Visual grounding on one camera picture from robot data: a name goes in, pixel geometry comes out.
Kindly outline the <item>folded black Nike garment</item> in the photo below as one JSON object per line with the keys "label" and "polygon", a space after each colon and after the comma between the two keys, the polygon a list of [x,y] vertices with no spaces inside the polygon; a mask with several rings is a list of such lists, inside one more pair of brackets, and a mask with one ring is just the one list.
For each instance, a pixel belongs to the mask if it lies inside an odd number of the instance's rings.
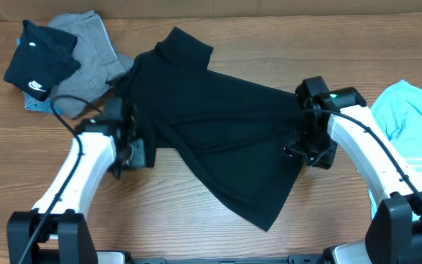
{"label": "folded black Nike garment", "polygon": [[68,32],[22,22],[23,32],[4,80],[38,101],[44,101],[54,86],[81,67],[73,57],[78,38]]}

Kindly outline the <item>light blue t-shirt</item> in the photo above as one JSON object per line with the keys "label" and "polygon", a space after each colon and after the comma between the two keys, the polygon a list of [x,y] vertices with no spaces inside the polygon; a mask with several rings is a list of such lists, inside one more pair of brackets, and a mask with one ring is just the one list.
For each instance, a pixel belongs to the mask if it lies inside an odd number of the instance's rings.
{"label": "light blue t-shirt", "polygon": [[401,80],[381,93],[371,113],[402,158],[422,176],[422,89]]}

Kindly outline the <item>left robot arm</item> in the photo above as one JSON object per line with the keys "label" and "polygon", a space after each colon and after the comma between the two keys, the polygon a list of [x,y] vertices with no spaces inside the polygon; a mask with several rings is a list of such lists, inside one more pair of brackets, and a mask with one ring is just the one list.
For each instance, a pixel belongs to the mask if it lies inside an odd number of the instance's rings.
{"label": "left robot arm", "polygon": [[120,177],[137,153],[135,114],[124,98],[107,98],[99,115],[68,129],[73,143],[50,188],[7,222],[11,263],[133,262],[129,252],[96,250],[86,218],[106,172]]}

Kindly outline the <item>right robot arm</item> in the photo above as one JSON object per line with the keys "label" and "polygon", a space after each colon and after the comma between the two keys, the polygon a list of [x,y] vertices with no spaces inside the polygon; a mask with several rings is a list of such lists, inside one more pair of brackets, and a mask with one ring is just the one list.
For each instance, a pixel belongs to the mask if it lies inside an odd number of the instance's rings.
{"label": "right robot arm", "polygon": [[422,263],[422,176],[401,157],[379,129],[354,87],[330,91],[322,77],[295,90],[304,125],[284,152],[307,166],[329,169],[342,147],[362,175],[377,205],[364,239],[293,255],[291,263]]}

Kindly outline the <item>folded blue denim garment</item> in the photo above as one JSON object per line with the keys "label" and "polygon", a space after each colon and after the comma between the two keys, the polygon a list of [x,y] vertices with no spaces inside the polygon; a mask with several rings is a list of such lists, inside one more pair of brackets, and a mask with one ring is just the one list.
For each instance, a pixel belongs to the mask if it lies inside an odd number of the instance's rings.
{"label": "folded blue denim garment", "polygon": [[51,100],[49,97],[47,97],[44,101],[39,101],[36,98],[33,98],[27,92],[23,92],[23,99],[25,110],[53,114]]}

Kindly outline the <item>black t-shirt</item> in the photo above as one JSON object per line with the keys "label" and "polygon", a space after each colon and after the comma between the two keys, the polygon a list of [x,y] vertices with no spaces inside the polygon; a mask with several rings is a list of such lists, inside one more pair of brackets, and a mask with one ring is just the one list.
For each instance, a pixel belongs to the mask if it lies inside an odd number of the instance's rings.
{"label": "black t-shirt", "polygon": [[147,166],[157,149],[175,149],[223,205],[268,230],[303,167],[284,146],[304,116],[290,92],[211,71],[212,51],[174,28],[135,58],[116,92],[136,111]]}

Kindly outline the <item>folded grey trousers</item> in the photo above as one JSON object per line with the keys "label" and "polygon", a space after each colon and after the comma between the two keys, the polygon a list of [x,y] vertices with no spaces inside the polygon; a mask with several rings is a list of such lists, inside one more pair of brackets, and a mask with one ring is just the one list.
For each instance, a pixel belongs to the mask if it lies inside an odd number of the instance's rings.
{"label": "folded grey trousers", "polygon": [[49,26],[77,37],[73,58],[81,64],[71,77],[53,88],[53,97],[74,95],[94,103],[134,64],[129,56],[115,50],[100,16],[93,10],[58,15]]}

